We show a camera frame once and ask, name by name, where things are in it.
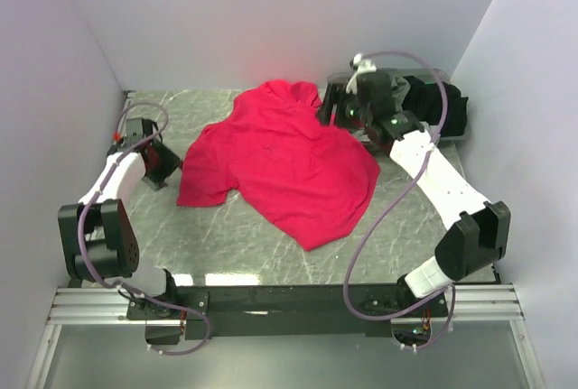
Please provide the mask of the red t-shirt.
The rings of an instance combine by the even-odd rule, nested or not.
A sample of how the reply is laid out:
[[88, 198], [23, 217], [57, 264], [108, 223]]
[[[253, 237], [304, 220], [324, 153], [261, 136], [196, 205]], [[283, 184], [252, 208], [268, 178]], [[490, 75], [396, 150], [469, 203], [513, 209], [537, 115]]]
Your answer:
[[311, 82], [269, 80], [238, 95], [186, 153], [178, 205], [218, 206], [236, 190], [305, 251], [348, 236], [380, 168], [348, 131], [318, 121], [321, 105]]

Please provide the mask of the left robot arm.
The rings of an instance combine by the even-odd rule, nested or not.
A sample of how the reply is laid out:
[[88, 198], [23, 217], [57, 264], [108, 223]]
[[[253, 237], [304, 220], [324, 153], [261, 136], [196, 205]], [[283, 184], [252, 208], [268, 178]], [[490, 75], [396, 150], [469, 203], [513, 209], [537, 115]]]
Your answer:
[[75, 204], [58, 212], [68, 275], [75, 281], [105, 282], [126, 292], [132, 305], [162, 319], [174, 316], [181, 297], [175, 280], [140, 257], [126, 203], [139, 182], [152, 190], [182, 167], [182, 160], [163, 143], [159, 125], [130, 118], [126, 133], [116, 136], [97, 182]]

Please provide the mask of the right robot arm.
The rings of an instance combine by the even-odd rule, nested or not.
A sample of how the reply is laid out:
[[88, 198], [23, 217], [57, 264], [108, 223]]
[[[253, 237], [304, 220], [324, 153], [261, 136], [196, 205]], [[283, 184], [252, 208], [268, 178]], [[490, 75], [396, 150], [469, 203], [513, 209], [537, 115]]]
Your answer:
[[318, 119], [324, 125], [360, 128], [372, 143], [388, 148], [389, 158], [411, 177], [443, 222], [445, 233], [433, 256], [399, 280], [398, 315], [415, 316], [435, 295], [505, 256], [511, 212], [457, 172], [437, 147], [441, 128], [426, 127], [413, 111], [397, 106], [392, 82], [385, 69], [357, 69], [331, 78]]

